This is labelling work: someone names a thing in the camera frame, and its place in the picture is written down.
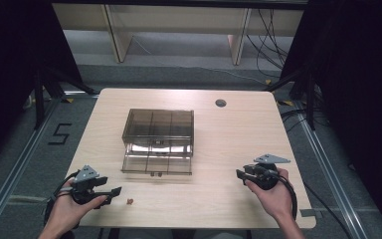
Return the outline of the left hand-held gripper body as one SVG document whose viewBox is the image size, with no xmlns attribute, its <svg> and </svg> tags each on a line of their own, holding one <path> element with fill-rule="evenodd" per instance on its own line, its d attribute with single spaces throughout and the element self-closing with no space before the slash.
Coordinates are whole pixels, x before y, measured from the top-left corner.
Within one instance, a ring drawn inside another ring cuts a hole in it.
<svg viewBox="0 0 382 239">
<path fill-rule="evenodd" d="M 74 182 L 72 183 L 72 197 L 78 204 L 86 204 L 96 198 L 96 192 L 93 185 L 95 178 L 103 177 L 100 176 L 89 165 L 85 165 L 75 176 Z"/>
</svg>

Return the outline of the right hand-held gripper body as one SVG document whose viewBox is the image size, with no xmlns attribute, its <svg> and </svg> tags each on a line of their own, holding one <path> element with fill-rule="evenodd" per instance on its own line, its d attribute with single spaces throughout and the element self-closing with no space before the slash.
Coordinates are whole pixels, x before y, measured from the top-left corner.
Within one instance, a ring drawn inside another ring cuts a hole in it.
<svg viewBox="0 0 382 239">
<path fill-rule="evenodd" d="M 286 188 L 289 188 L 288 181 L 279 174 L 277 163 L 290 163 L 290 160 L 272 154 L 264 154 L 256 157 L 254 164 L 247 164 L 258 165 L 262 168 L 263 172 L 261 174 L 251 174 L 262 182 L 261 185 L 258 185 L 262 190 L 274 188 L 279 181 L 283 183 Z"/>
</svg>

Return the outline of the transparent brown drawer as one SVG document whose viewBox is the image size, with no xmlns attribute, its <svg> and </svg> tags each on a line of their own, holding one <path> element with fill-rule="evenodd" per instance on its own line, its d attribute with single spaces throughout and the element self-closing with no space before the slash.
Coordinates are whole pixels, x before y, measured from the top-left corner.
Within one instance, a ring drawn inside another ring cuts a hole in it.
<svg viewBox="0 0 382 239">
<path fill-rule="evenodd" d="M 191 175 L 192 157 L 185 154 L 172 154 L 163 152 L 127 153 L 124 156 L 123 173 L 162 175 Z"/>
</svg>

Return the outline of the transparent brown drawer box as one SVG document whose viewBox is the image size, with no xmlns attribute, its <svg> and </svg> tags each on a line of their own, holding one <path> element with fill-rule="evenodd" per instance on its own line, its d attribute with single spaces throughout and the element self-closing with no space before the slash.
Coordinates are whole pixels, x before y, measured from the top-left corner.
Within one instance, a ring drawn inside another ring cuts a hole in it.
<svg viewBox="0 0 382 239">
<path fill-rule="evenodd" d="M 194 112 L 131 109 L 122 140 L 129 155 L 192 156 Z"/>
</svg>

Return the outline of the person's right hand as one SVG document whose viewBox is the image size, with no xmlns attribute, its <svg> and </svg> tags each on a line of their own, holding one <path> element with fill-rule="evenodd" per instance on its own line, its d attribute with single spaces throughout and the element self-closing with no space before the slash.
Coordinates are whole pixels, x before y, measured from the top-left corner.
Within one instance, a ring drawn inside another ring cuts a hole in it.
<svg viewBox="0 0 382 239">
<path fill-rule="evenodd" d="M 290 194 L 282 182 L 270 190 L 262 190 L 257 184 L 246 180 L 247 187 L 256 194 L 265 211 L 271 215 L 280 226 L 294 223 Z"/>
</svg>

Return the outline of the person's left hand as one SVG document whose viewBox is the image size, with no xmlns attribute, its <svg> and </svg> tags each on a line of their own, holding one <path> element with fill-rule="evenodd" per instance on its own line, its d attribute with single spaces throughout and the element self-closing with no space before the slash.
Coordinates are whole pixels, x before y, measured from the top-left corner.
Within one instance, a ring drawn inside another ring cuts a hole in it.
<svg viewBox="0 0 382 239">
<path fill-rule="evenodd" d="M 70 194 L 60 192 L 39 239 L 60 239 L 73 229 L 88 212 L 101 206 L 105 200 L 106 196 L 102 195 L 89 203 L 78 204 Z"/>
</svg>

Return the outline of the grey tape strip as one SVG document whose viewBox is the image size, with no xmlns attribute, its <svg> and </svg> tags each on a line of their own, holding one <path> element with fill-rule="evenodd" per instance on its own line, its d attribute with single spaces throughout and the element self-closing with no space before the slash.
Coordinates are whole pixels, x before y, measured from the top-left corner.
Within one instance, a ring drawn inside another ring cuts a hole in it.
<svg viewBox="0 0 382 239">
<path fill-rule="evenodd" d="M 300 209 L 300 214 L 302 217 L 315 217 L 316 219 L 323 217 L 320 211 L 314 209 Z"/>
</svg>

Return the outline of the black metal stand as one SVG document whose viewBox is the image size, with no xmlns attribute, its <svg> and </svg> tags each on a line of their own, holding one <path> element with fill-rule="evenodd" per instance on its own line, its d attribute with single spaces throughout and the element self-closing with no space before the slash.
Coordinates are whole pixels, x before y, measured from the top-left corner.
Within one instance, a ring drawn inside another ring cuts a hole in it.
<svg viewBox="0 0 382 239">
<path fill-rule="evenodd" d="M 302 97 L 305 97 L 305 113 L 307 123 L 311 130 L 315 130 L 314 127 L 314 85 L 315 80 L 312 73 L 306 69 L 301 68 L 295 72 L 281 78 L 278 82 L 265 88 L 266 92 L 273 92 L 284 85 L 293 82 L 293 86 L 289 91 L 289 96 L 292 100 L 300 101 Z"/>
<path fill-rule="evenodd" d="M 99 94 L 99 91 L 85 85 L 81 78 L 72 78 L 52 67 L 40 67 L 34 77 L 34 95 L 36 100 L 35 129 L 38 129 L 45 120 L 45 100 L 43 89 L 48 91 L 52 99 L 60 99 L 66 95 L 60 85 L 60 82 L 68 83 L 69 85 L 72 85 L 91 96 L 96 96 Z"/>
</svg>

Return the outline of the black curtain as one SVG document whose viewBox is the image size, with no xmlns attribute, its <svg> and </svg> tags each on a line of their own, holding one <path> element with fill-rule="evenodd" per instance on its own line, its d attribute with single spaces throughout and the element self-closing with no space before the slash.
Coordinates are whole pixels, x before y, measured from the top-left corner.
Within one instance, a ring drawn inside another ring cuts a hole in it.
<svg viewBox="0 0 382 239">
<path fill-rule="evenodd" d="M 307 0 L 283 73 L 312 54 L 331 125 L 382 214 L 382 0 Z"/>
<path fill-rule="evenodd" d="M 0 146 L 37 73 L 83 81 L 51 0 L 0 0 Z"/>
</svg>

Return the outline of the light wooden shelf unit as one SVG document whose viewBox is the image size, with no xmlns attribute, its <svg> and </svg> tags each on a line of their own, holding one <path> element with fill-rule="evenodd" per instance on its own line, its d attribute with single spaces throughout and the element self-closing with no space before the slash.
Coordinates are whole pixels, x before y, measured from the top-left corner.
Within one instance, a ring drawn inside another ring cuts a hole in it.
<svg viewBox="0 0 382 239">
<path fill-rule="evenodd" d="M 106 31 L 114 59 L 124 61 L 137 32 L 220 34 L 228 37 L 232 63 L 240 64 L 247 35 L 292 37 L 302 12 L 255 8 L 213 8 L 55 3 L 65 30 Z"/>
</svg>

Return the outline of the aluminium floor rail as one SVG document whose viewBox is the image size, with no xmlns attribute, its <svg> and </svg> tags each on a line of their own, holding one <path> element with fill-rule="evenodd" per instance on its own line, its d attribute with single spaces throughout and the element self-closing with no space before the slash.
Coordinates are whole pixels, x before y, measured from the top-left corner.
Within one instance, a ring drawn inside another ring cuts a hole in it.
<svg viewBox="0 0 382 239">
<path fill-rule="evenodd" d="M 47 128 L 49 120 L 59 104 L 59 99 L 50 100 L 43 121 L 33 130 L 21 154 L 18 156 L 14 166 L 5 178 L 3 185 L 0 187 L 0 216 L 8 202 L 10 195 L 17 186 L 22 174 L 24 173 L 30 159 L 32 158 L 40 140 L 43 137 L 44 131 Z"/>
<path fill-rule="evenodd" d="M 367 233 L 361 223 L 358 213 L 355 211 L 352 202 L 346 194 L 341 182 L 338 179 L 333 166 L 331 165 L 326 152 L 315 132 L 314 129 L 308 124 L 308 116 L 303 116 L 302 113 L 298 114 L 301 120 L 301 126 L 307 137 L 309 144 L 315 154 L 319 163 L 321 171 L 329 185 L 329 188 L 334 196 L 337 206 L 342 214 L 342 217 L 347 225 L 349 234 L 352 239 L 368 239 Z"/>
</svg>

